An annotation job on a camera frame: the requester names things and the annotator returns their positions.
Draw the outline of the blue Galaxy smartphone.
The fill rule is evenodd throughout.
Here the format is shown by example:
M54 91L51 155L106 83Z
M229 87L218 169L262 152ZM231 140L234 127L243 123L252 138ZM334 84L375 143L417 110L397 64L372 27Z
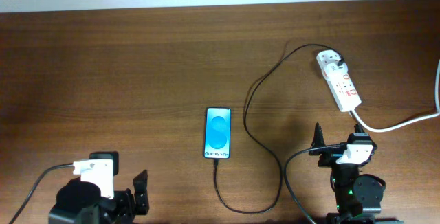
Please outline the blue Galaxy smartphone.
M206 159L230 158L231 114L230 108L207 108L203 151Z

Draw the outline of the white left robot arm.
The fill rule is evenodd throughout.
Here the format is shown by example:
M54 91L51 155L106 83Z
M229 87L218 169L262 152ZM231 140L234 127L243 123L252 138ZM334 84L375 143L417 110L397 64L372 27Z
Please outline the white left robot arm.
M133 178L134 191L114 192L103 197L93 183L72 179L56 195L56 204L48 216L49 224L129 224L149 211L148 173L143 170Z

